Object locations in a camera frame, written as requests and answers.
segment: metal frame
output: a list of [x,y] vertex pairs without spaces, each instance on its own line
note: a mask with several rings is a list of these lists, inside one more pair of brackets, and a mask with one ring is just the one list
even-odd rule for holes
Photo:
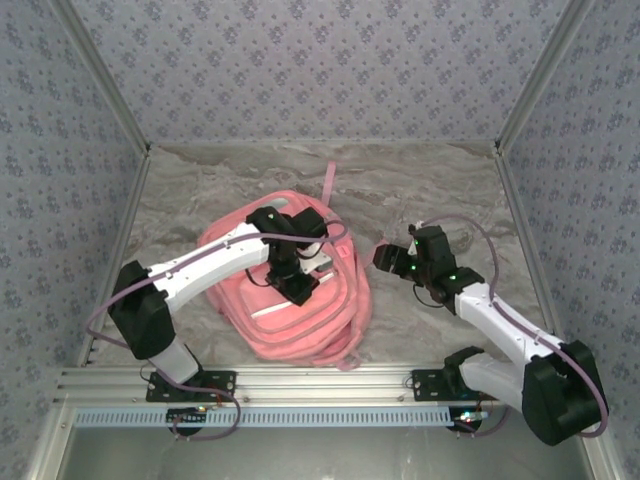
[[[120,229],[118,230],[118,234],[111,251],[109,270],[107,271],[107,276],[100,287],[95,307],[98,307],[106,302],[111,297],[111,292],[113,292],[113,287],[116,284],[118,273],[120,272],[120,265],[122,264],[124,251],[127,247],[127,243],[129,242],[129,235],[131,234],[133,221],[136,217],[138,203],[140,203],[140,197],[142,196],[142,191],[144,190],[144,183],[147,178],[147,173],[149,172],[149,164],[149,153],[145,152],[142,155],[140,165],[138,166],[135,177],[133,179],[131,190],[129,191],[127,206],[125,208],[122,222],[120,223]],[[106,313],[96,320],[94,324],[95,329],[102,329],[102,327],[104,326],[105,317]],[[95,339],[93,337],[90,337],[89,335],[85,336],[82,347],[80,348],[78,360],[76,362],[76,365],[78,367],[85,367],[89,362],[89,356],[91,355],[91,349],[94,340]]]
[[78,11],[70,0],[49,0],[51,8],[67,32],[69,40],[89,70],[98,89],[120,123],[124,134],[139,154],[147,150],[147,141],[133,113],[125,102],[111,72],[98,53],[91,35],[87,31]]
[[[399,407],[415,413],[437,407],[475,406],[468,402],[415,402],[405,382],[415,368],[440,368],[440,365],[378,364],[356,371],[335,368],[300,368],[286,365],[227,367],[238,372],[236,398],[245,409],[265,407],[327,408],[350,407],[356,410],[378,407],[397,411]],[[32,458],[29,480],[56,480],[76,415],[86,408],[137,409],[146,411],[147,384],[135,367],[68,368],[61,372],[53,392],[54,406]],[[172,407],[194,404],[172,404]],[[234,411],[233,406],[225,409]]]
[[595,0],[569,0],[502,126],[498,135],[501,153],[508,152],[513,145],[594,3]]
[[507,197],[507,204],[511,210],[513,216],[513,222],[520,238],[520,245],[524,253],[524,259],[527,262],[527,268],[531,275],[531,283],[533,283],[533,290],[536,292],[538,298],[538,304],[542,311],[542,319],[548,330],[551,333],[559,336],[561,334],[560,322],[558,321],[558,312],[555,305],[551,300],[551,289],[549,283],[544,275],[542,268],[542,262],[538,256],[538,250],[533,240],[533,234],[529,228],[527,217],[524,212],[524,206],[518,195],[517,186],[513,173],[509,163],[505,160],[500,151],[495,153],[496,167],[498,168],[498,174],[502,181],[505,196]]

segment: enclosure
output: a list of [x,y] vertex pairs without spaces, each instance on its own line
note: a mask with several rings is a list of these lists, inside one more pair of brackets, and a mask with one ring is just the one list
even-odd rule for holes
[[[8,0],[0,13],[2,478],[640,475],[640,6]],[[320,198],[329,162],[329,205],[362,258],[437,215],[485,227],[501,298],[594,352],[605,434],[547,447],[513,414],[491,438],[457,439],[436,417],[463,404],[414,402],[407,376],[470,345],[504,355],[371,266],[349,372],[259,358],[198,295],[173,316],[178,336],[238,372],[236,397],[264,418],[213,443],[155,428],[166,408],[145,405],[146,362],[84,332],[120,267],[188,253],[272,192]],[[490,277],[482,236],[442,226],[458,263]],[[98,328],[121,338],[108,316]],[[490,425],[503,410],[491,404]]]

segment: backpack strap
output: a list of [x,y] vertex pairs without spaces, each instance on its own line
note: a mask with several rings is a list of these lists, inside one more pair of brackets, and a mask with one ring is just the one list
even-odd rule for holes
[[336,162],[331,160],[327,164],[327,173],[324,176],[324,185],[322,187],[322,203],[329,206],[331,199],[331,191],[333,190],[333,180],[336,177]]

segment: pink backpack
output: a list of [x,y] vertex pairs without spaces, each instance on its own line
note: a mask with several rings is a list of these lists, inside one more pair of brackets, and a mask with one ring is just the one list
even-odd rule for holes
[[[328,203],[326,188],[323,198]],[[249,213],[266,205],[289,215],[313,207],[324,218],[338,218],[319,200],[281,191],[218,220],[200,237],[198,246],[219,238],[243,222]],[[330,225],[329,234],[337,234],[341,229],[339,225]],[[320,284],[302,306],[291,304],[274,288],[254,285],[245,272],[214,285],[207,290],[207,297],[261,358],[296,365],[356,368],[359,357],[355,349],[371,320],[366,265],[359,260],[349,234],[335,244],[326,244],[323,252],[332,257],[333,267],[313,273]],[[268,270],[265,263],[252,268],[250,273],[256,283],[265,284]],[[349,355],[351,361],[345,360]]]

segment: black mounting bracket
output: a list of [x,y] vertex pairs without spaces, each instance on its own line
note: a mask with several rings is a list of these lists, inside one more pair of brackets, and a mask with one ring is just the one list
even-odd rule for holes
[[313,239],[328,235],[324,218],[312,207],[295,216],[282,214],[274,207],[261,207],[247,216],[262,233],[277,233],[309,238],[309,242],[263,239],[269,244],[269,285],[294,305],[301,306],[311,298],[311,293],[319,285],[313,276],[300,269],[298,248],[307,248]]
[[[189,387],[215,388],[235,393],[238,374],[232,370],[201,370],[185,385]],[[147,387],[147,402],[149,403],[229,403],[231,400],[212,393],[187,392],[169,385],[157,372],[149,377]]]
[[468,388],[454,391],[449,386],[444,369],[413,370],[413,399],[416,402],[477,401],[482,394]]
[[484,352],[478,347],[467,347],[444,359],[439,370],[413,370],[413,398],[416,402],[477,401],[486,398],[481,392],[470,390],[460,374],[460,365],[470,357]]

